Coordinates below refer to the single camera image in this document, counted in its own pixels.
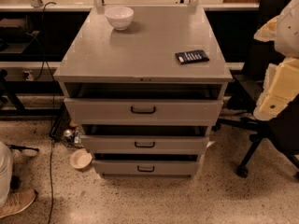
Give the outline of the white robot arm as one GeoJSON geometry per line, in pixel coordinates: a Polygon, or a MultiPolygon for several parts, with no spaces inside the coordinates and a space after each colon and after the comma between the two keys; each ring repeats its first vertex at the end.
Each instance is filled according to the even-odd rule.
{"type": "Polygon", "coordinates": [[[273,41],[275,51],[284,56],[278,65],[268,65],[263,92],[253,111],[254,118],[266,121],[275,118],[299,94],[299,0],[291,0],[254,37],[273,41]]]}

